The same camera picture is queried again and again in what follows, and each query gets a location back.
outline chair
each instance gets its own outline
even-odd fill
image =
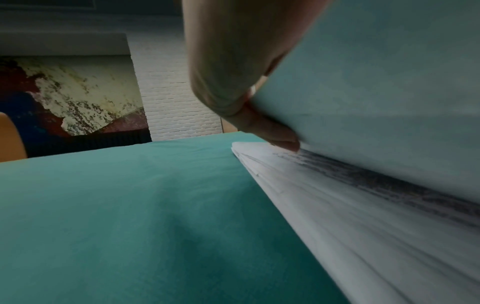
[[[0,113],[0,163],[27,158],[24,144],[14,123]]]

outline ceiling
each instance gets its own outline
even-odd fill
[[[0,0],[0,9],[181,16],[180,0]]]

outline brick wall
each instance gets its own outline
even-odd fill
[[[125,33],[152,139],[222,132],[190,90],[180,18],[4,11],[0,20],[0,33]]]

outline artwork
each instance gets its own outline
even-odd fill
[[[0,112],[26,145],[148,128],[130,56],[0,58]]]

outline hand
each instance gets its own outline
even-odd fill
[[[292,151],[296,134],[259,113],[250,87],[271,73],[328,0],[183,0],[190,83],[239,130]]]

